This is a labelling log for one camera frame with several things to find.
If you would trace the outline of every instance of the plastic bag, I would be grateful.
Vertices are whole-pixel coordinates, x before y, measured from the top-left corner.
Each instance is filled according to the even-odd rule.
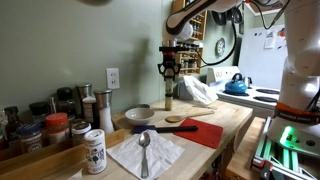
[[[193,76],[183,76],[184,83],[188,92],[201,104],[208,106],[218,99],[217,94],[208,85],[200,82]]]

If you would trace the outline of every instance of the cabinet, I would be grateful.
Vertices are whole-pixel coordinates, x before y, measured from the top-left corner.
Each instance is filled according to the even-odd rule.
[[[172,13],[175,13],[192,3],[193,0],[174,0],[172,2]],[[189,23],[193,27],[192,37],[187,42],[179,42],[178,45],[189,48],[189,51],[181,51],[176,54],[176,63],[181,64],[180,76],[200,74],[201,56],[203,52],[201,43],[196,41],[204,40],[206,29],[207,12],[197,14]]]

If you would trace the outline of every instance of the metal spoon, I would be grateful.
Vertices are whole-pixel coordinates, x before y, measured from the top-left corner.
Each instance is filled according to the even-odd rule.
[[[143,156],[142,156],[142,168],[141,168],[141,178],[146,178],[149,176],[148,170],[148,161],[146,155],[146,147],[150,144],[150,136],[147,132],[144,132],[140,135],[139,145],[143,147]]]
[[[208,115],[208,114],[214,114],[214,111],[189,114],[186,116],[168,116],[168,117],[166,117],[166,121],[171,122],[171,123],[175,123],[175,122],[182,121],[188,117],[203,116],[203,115]]]

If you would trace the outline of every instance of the wooden spoon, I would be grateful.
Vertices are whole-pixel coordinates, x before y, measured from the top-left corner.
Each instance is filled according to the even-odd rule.
[[[203,116],[203,115],[208,115],[208,114],[214,114],[214,111],[188,114],[186,116],[168,116],[168,117],[166,117],[166,121],[171,122],[171,123],[175,123],[175,122],[182,121],[188,117]]]

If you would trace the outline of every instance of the green wall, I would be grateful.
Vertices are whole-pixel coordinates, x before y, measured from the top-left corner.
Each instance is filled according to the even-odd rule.
[[[105,68],[114,67],[120,70],[120,89],[113,91],[113,114],[164,99],[156,64],[162,61],[161,25],[171,2],[0,1],[0,107],[16,105],[28,121],[29,104],[47,101],[56,89],[77,83],[105,88]],[[229,52],[234,40],[230,22],[217,26],[208,16],[203,41],[207,62],[219,60],[214,48],[221,37]],[[231,57],[221,66],[234,64]],[[196,77],[205,76],[206,68]]]

